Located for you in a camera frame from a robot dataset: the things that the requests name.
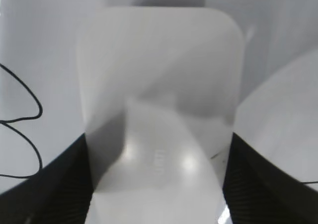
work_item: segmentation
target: white backdrop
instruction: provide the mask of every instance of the white backdrop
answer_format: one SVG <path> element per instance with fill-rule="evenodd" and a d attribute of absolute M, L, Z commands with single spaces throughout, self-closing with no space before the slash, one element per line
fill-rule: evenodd
<path fill-rule="evenodd" d="M 247 44 L 241 100 L 318 44 L 318 0 L 1 0 L 0 62 L 30 86 L 44 107 L 41 119 L 14 126 L 37 145 L 44 166 L 83 132 L 76 31 L 112 5 L 206 6 L 231 15 Z M 3 71 L 0 79 L 0 119 L 37 112 Z M 31 149 L 24 141 L 17 143 L 20 147 L 9 146 L 10 139 L 1 127 L 0 173 L 32 174 L 38 164 Z M 21 181 L 0 177 L 0 193 Z"/>

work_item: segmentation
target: black carbon fiber surface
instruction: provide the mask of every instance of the black carbon fiber surface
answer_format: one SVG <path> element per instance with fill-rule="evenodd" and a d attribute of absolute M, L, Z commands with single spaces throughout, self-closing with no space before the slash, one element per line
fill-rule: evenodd
<path fill-rule="evenodd" d="M 83 224 L 93 192 L 84 135 L 0 196 L 0 224 Z"/>
<path fill-rule="evenodd" d="M 223 192 L 234 224 L 317 223 L 318 194 L 267 162 L 236 134 Z"/>

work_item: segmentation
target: white surface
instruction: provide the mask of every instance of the white surface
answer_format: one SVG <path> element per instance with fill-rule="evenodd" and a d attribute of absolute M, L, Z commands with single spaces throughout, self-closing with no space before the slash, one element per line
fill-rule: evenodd
<path fill-rule="evenodd" d="M 13 126 L 38 147 L 44 166 L 84 132 L 76 71 L 76 31 L 93 11 L 104 6 L 104 0 L 0 2 L 0 62 L 34 91 L 44 109 L 40 119 Z M 29 94 L 0 70 L 0 119 L 37 112 Z M 29 144 L 0 126 L 0 173 L 30 175 L 37 169 Z M 22 181 L 0 177 L 0 193 Z"/>
<path fill-rule="evenodd" d="M 318 181 L 317 64 L 318 50 L 292 61 L 239 106 L 235 123 L 249 145 L 302 182 Z"/>
<path fill-rule="evenodd" d="M 318 45 L 317 3 L 318 0 L 0 0 L 0 62 L 12 68 L 21 78 L 27 76 L 27 84 L 37 95 L 43 96 L 43 93 L 39 94 L 39 90 L 42 89 L 41 86 L 44 90 L 47 89 L 45 81 L 50 77 L 49 74 L 56 75 L 60 74 L 59 71 L 63 71 L 65 73 L 63 79 L 70 79 L 69 74 L 73 74 L 71 70 L 61 69 L 60 66 L 63 64 L 68 68 L 75 63 L 72 53 L 77 27 L 101 8 L 138 4 L 213 7 L 231 15 L 244 33 L 246 52 L 241 90 L 243 99 L 278 68 Z M 42 71 L 41 77 L 33 81 L 34 78 L 30 79 L 30 72 L 37 67 L 45 70 Z M 58 68 L 57 72 L 51 73 L 55 67 Z M 40 87 L 35 87 L 33 83 L 40 83 Z M 67 104 L 75 104 L 68 96 L 60 99 L 63 100 L 67 101 L 61 103 L 61 106 L 66 104 L 65 111 L 69 110 Z M 22 112 L 21 107 L 16 109 L 12 103 L 9 107 L 9 110 L 14 108 L 14 114 Z M 29 103 L 29 108 L 23 109 L 23 112 L 33 113 L 35 108 L 33 103 Z M 46 106 L 45 109 L 54 110 L 54 107 Z M 73 112 L 75 111 L 64 114 L 63 117 L 72 116 Z M 74 122 L 72 125 L 63 122 L 59 124 L 60 128 L 57 128 L 57 133 L 61 134 L 63 130 L 63 135 L 52 138 L 52 130 L 57 123 L 54 117 L 49 121 L 45 122 L 45 126 L 37 125 L 37 122 L 33 122 L 33 126 L 29 123 L 18 125 L 23 126 L 21 131 L 37 144 L 39 141 L 42 142 L 38 137 L 40 134 L 38 130 L 46 130 L 45 133 L 41 132 L 40 137 L 48 135 L 53 140 L 58 139 L 54 145 L 51 145 L 51 142 L 49 146 L 41 145 L 43 146 L 40 148 L 41 152 L 45 151 L 45 156 L 45 153 L 48 154 L 48 158 L 44 158 L 45 164 L 64 150 L 65 145 L 74 140 L 77 133 L 82 130 L 76 128 L 80 122 Z M 74 127 L 74 134 L 70 132 L 68 137 L 61 124 L 68 124 L 68 129 Z M 24 144 L 19 145 L 14 142 L 15 145 L 24 147 Z M 2 148 L 3 145 L 0 145 L 0 152 L 3 152 Z M 23 162 L 26 171 L 21 170 L 19 165 L 14 171 L 16 173 L 23 174 L 34 170 L 34 159 L 31 157 L 33 153 L 27 147 L 26 149 L 23 150 L 28 154 L 25 160 L 31 161 Z M 0 169 L 12 168 L 12 164 L 15 165 L 16 162 L 11 163 L 11 161 L 13 159 L 4 165 L 0 160 Z M 21 181 L 0 178 L 0 193 Z"/>
<path fill-rule="evenodd" d="M 87 223 L 217 222 L 228 149 L 209 159 L 231 141 L 244 47 L 233 21 L 202 8 L 111 8 L 78 45 L 95 184 L 105 166 Z M 107 135 L 121 116 L 122 141 Z"/>
<path fill-rule="evenodd" d="M 100 181 L 87 223 L 216 222 L 221 184 L 180 116 L 136 101 L 127 114 L 124 151 Z"/>
<path fill-rule="evenodd" d="M 131 96 L 176 110 L 207 157 L 228 146 L 243 47 L 233 21 L 212 9 L 110 8 L 88 23 L 78 68 L 93 182 L 114 142 L 101 133 Z"/>

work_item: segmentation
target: white plastic object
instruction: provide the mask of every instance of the white plastic object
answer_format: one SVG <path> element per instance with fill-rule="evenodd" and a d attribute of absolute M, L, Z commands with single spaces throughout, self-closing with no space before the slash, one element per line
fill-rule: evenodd
<path fill-rule="evenodd" d="M 225 169 L 209 158 L 231 141 L 243 49 L 236 24 L 205 8 L 109 8 L 84 27 L 79 83 L 102 223 L 216 218 Z"/>
<path fill-rule="evenodd" d="M 318 181 L 317 61 L 318 50 L 291 61 L 238 107 L 235 123 L 249 145 L 301 182 Z"/>

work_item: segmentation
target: black cable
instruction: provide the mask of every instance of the black cable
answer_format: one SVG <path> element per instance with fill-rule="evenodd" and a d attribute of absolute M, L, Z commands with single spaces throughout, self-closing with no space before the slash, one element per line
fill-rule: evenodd
<path fill-rule="evenodd" d="M 0 64 L 0 67 L 3 70 L 5 70 L 8 74 L 10 74 L 14 79 L 16 79 L 28 91 L 28 93 L 33 97 L 33 99 L 35 100 L 36 104 L 38 105 L 39 113 L 36 116 L 20 117 L 20 118 L 12 119 L 12 120 L 0 120 L 0 124 L 1 125 L 3 125 L 5 127 L 9 128 L 10 130 L 14 131 L 15 133 L 17 133 L 19 136 L 21 136 L 24 140 L 26 140 L 31 145 L 31 147 L 33 148 L 34 152 L 36 153 L 36 156 L 37 156 L 38 161 L 39 161 L 39 170 L 35 173 L 35 174 L 37 174 L 43 168 L 43 162 L 42 162 L 42 158 L 41 158 L 39 150 L 37 149 L 37 147 L 34 145 L 34 143 L 27 136 L 25 136 L 23 133 L 18 131 L 16 128 L 14 128 L 11 125 L 9 125 L 9 123 L 14 123 L 14 122 L 18 122 L 18 121 L 25 121 L 25 120 L 38 119 L 38 118 L 40 118 L 42 116 L 43 107 L 42 107 L 40 101 L 38 100 L 38 98 L 31 91 L 31 89 L 17 75 L 15 75 L 11 70 L 9 70 L 6 66 L 4 66 L 2 64 Z M 0 177 L 25 179 L 25 178 L 30 178 L 30 177 L 34 176 L 35 174 L 28 175 L 28 176 L 15 176 L 15 175 L 8 175 L 8 174 L 0 174 Z"/>
<path fill-rule="evenodd" d="M 38 100 L 38 98 L 34 95 L 34 93 L 31 91 L 31 89 L 17 76 L 15 75 L 11 70 L 9 70 L 6 66 L 0 64 L 0 67 L 5 70 L 8 74 L 10 74 L 12 77 L 14 77 L 27 91 L 28 93 L 33 97 L 35 100 L 36 104 L 39 107 L 39 113 L 36 116 L 30 116 L 30 117 L 20 117 L 17 119 L 12 119 L 12 120 L 0 120 L 0 123 L 13 123 L 13 122 L 18 122 L 18 121 L 25 121 L 25 120 L 35 120 L 38 119 L 42 116 L 43 113 L 43 108 Z"/>
<path fill-rule="evenodd" d="M 315 184 L 318 183 L 318 181 L 314 181 L 314 182 L 302 182 L 302 184 Z"/>

